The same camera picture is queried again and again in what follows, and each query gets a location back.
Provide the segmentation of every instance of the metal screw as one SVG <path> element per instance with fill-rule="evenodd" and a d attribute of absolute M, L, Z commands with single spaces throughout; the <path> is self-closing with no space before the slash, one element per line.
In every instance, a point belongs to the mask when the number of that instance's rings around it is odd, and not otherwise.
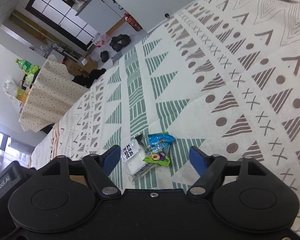
<path fill-rule="evenodd" d="M 191 194 L 193 195 L 202 195 L 206 193 L 206 190 L 203 187 L 192 187 L 190 189 Z"/>
<path fill-rule="evenodd" d="M 116 194 L 118 192 L 118 189 L 116 187 L 105 187 L 102 190 L 102 193 L 105 195 L 113 195 Z"/>
<path fill-rule="evenodd" d="M 150 193 L 150 197 L 159 197 L 159 194 L 156 192 Z"/>

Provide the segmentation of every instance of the bed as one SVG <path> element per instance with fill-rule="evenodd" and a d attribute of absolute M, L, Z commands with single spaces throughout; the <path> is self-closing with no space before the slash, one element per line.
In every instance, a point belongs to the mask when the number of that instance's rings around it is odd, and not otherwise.
<path fill-rule="evenodd" d="M 170 166 L 131 184 L 120 161 L 110 175 L 120 189 L 187 190 L 199 178 L 188 155 L 197 146 L 229 160 L 252 156 L 300 200 L 300 0 L 195 1 L 115 62 L 32 164 L 162 131 L 176 138 Z M 300 235 L 300 212 L 292 230 Z"/>

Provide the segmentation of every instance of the floor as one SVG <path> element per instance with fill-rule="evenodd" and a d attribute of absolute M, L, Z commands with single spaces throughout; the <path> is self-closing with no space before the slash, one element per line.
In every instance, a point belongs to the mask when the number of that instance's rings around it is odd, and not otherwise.
<path fill-rule="evenodd" d="M 115 32 L 114 34 L 112 35 L 113 37 L 114 36 L 118 36 L 120 34 L 127 34 L 130 36 L 130 39 L 131 39 L 131 43 L 123 48 L 121 50 L 122 52 L 122 55 L 126 54 L 129 50 L 131 50 L 139 41 L 141 41 L 144 37 L 146 37 L 148 35 L 148 33 L 145 31 L 145 30 L 141 30 L 139 32 L 135 31 L 130 24 L 128 24 L 127 22 L 125 22 L 123 25 L 121 25 Z M 106 45 L 104 45 L 103 47 L 101 48 L 97 48 L 95 49 L 91 54 L 91 58 L 95 61 L 98 62 L 98 68 L 102 68 L 103 66 L 103 62 L 101 61 L 101 58 L 100 58 L 100 52 L 102 51 L 105 51 L 107 50 L 108 53 L 109 53 L 109 60 L 108 61 L 111 61 L 111 58 L 113 56 L 115 56 L 117 54 L 116 51 L 114 51 L 110 46 L 111 42 L 111 39 L 108 41 L 108 43 Z"/>

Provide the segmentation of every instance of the polka dot tablecloth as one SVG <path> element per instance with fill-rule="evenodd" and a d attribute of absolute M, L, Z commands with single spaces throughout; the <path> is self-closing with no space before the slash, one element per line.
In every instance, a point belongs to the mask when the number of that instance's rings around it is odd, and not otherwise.
<path fill-rule="evenodd" d="M 34 81 L 19 123 L 24 131 L 40 131 L 57 123 L 71 106 L 88 91 L 69 79 L 65 65 L 48 59 Z"/>

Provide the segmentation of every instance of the white snack package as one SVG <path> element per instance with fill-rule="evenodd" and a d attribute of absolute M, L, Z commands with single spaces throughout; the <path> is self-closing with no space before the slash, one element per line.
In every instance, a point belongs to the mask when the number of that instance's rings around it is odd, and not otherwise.
<path fill-rule="evenodd" d="M 154 165 L 143 161 L 146 157 L 146 147 L 142 143 L 133 139 L 125 148 L 121 150 L 121 159 L 130 182 L 141 178 Z"/>

